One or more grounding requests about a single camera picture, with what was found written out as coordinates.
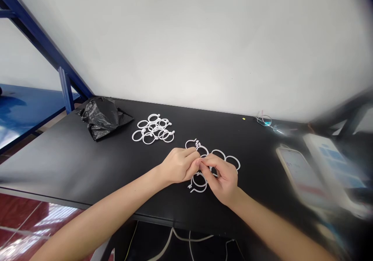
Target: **white cable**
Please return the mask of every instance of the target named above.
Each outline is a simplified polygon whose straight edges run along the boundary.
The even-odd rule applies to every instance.
[[[125,255],[125,259],[124,259],[124,261],[127,260],[128,253],[129,253],[129,249],[131,248],[132,240],[133,240],[133,237],[135,236],[135,233],[136,233],[136,229],[137,229],[137,225],[138,225],[138,224],[139,224],[139,221],[137,220],[136,227],[135,227],[135,230],[133,231],[133,235],[132,235],[131,241],[130,241],[130,243],[129,243],[128,250],[127,250],[127,254]]]
[[[225,261],[228,260],[228,248],[227,248],[227,244],[228,244],[229,242],[232,242],[232,241],[234,241],[234,240],[229,240],[229,241],[227,241],[227,242],[225,243],[225,252],[226,252],[226,255],[225,255]]]
[[[162,249],[162,251],[160,253],[158,253],[156,256],[154,256],[153,258],[149,259],[148,261],[157,261],[159,258],[162,257],[162,255],[165,253],[166,249],[168,248],[168,245],[170,244],[170,240],[171,240],[171,237],[172,237],[172,232],[173,232],[173,228],[170,231],[170,235],[168,237],[167,243],[164,246],[164,248]]]
[[[192,261],[194,261],[193,253],[192,253],[192,245],[191,245],[191,243],[190,243],[190,232],[191,232],[191,231],[189,231],[189,250],[190,250],[190,256],[192,257]]]
[[[207,236],[207,237],[204,237],[204,238],[200,238],[200,239],[197,239],[197,240],[195,240],[195,239],[186,239],[186,238],[181,238],[177,233],[176,233],[176,231],[175,231],[175,229],[172,227],[172,232],[174,232],[174,234],[175,234],[175,236],[176,236],[176,238],[178,238],[179,240],[182,240],[182,241],[185,241],[185,242],[202,242],[202,241],[204,241],[204,240],[207,240],[207,239],[209,239],[209,238],[212,238],[214,235],[209,235],[209,236]]]

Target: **white wall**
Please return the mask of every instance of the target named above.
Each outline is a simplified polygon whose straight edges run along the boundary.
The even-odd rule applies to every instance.
[[[58,72],[8,19],[0,19],[0,83],[62,91]]]
[[[22,0],[96,95],[309,121],[373,84],[365,0]]]

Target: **finger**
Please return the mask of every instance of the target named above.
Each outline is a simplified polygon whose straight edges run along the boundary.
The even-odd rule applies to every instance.
[[[189,168],[190,165],[192,164],[192,162],[198,158],[200,158],[201,155],[198,153],[198,151],[194,151],[192,154],[190,154],[189,156],[187,156],[185,158],[185,163],[187,165],[187,167]]]
[[[203,162],[199,164],[199,169],[201,170],[203,176],[207,180],[207,182],[210,185],[211,190],[217,190],[220,185],[218,180],[215,178],[215,176],[211,173],[210,169],[208,166],[206,166]]]
[[[218,176],[224,177],[224,175],[226,175],[229,171],[227,163],[222,158],[214,154],[209,154],[205,158],[202,158],[202,163],[204,163],[206,166],[214,167],[218,172]]]
[[[212,166],[218,169],[218,166],[225,166],[226,162],[214,154],[208,154],[205,158],[202,158],[202,163],[204,163],[206,166]]]
[[[192,162],[189,169],[186,170],[185,177],[183,181],[190,180],[192,176],[199,170],[199,164],[201,162],[201,158],[197,158]]]
[[[195,147],[190,147],[190,148],[184,149],[182,154],[184,155],[184,157],[187,157],[195,151],[197,151]]]

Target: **red tiled floor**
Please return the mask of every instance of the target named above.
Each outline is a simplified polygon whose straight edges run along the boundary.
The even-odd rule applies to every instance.
[[[77,208],[41,203],[20,230],[43,236],[53,235],[82,212]]]
[[[110,257],[109,257],[108,261],[114,261],[114,253],[113,252],[110,254]]]
[[[0,248],[10,239],[14,232],[0,229]]]
[[[17,229],[39,201],[0,194],[0,226]]]
[[[16,233],[0,250],[1,261],[29,261],[47,241],[40,236],[26,236]]]

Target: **black table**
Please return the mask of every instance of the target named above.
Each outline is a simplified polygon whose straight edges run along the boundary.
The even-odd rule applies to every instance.
[[[275,153],[284,143],[307,156],[301,138],[281,139],[248,116],[127,100],[116,100],[116,105],[135,120],[94,142],[86,124],[69,114],[0,166],[0,192],[88,208],[161,163],[172,148],[197,138],[209,151],[220,149],[239,159],[238,185],[247,194],[309,235],[315,234],[310,222],[314,216],[293,195]],[[145,145],[132,140],[137,123],[152,113],[172,122],[173,142]],[[231,238],[248,232],[209,187],[201,194],[190,193],[189,183],[173,184],[157,193],[134,218]]]

